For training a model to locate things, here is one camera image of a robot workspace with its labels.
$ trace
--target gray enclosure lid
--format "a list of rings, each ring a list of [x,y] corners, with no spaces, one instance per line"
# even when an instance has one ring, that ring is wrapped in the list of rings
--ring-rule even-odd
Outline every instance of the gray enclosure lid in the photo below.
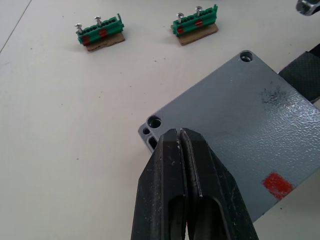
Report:
[[[201,133],[235,178],[252,221],[320,166],[320,111],[249,51],[147,119],[153,146],[167,130]]]

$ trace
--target green terminal block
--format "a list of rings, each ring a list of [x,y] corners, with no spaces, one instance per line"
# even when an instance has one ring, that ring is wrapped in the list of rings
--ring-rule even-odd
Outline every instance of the green terminal block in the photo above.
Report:
[[[179,19],[173,22],[172,32],[177,37],[189,33],[200,27],[214,24],[217,20],[218,6],[215,4],[206,10],[197,11],[197,13],[187,17],[178,16]]]
[[[97,20],[96,25],[92,25],[91,27],[87,27],[85,29],[81,29],[81,25],[76,27],[78,31],[76,34],[78,35],[79,42],[84,45],[88,46],[92,43],[95,43],[106,36],[111,36],[117,33],[121,33],[124,29],[124,24],[122,23],[120,14],[117,14],[119,20],[114,16],[109,20],[100,21],[100,17],[96,17]]]

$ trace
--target terminal block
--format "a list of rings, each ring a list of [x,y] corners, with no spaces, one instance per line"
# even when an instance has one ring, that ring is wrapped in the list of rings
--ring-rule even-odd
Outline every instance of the terminal block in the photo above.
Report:
[[[114,16],[105,21],[101,21],[101,17],[96,16],[94,19],[97,21],[97,24],[86,27],[85,29],[82,29],[81,24],[76,24],[78,41],[86,46],[89,51],[124,41],[125,39],[121,34],[124,29],[124,24],[122,23],[119,13],[117,16],[118,19]]]
[[[197,6],[195,8],[196,13],[184,17],[182,13],[178,13],[178,20],[173,22],[172,32],[177,37],[182,34],[189,33],[200,27],[212,25],[217,19],[218,6],[215,4],[214,7],[210,7],[206,10],[202,10],[202,7]]]

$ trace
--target black rubber pad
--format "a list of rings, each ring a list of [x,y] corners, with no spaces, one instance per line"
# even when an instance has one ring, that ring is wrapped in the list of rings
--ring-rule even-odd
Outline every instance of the black rubber pad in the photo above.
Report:
[[[320,97],[320,44],[286,66],[279,75],[306,99]]]

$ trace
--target white surface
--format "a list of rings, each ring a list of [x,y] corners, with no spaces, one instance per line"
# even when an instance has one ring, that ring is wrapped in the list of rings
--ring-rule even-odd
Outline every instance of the white surface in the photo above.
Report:
[[[180,46],[176,13],[214,3],[219,32]],[[317,45],[320,14],[302,16],[295,4],[32,0],[0,54],[0,239],[130,239],[150,157],[140,124],[241,50],[278,72]],[[88,53],[74,24],[116,13],[126,41]],[[319,181],[260,218],[260,240],[318,239]]]
[[[0,0],[0,52],[30,0]]]

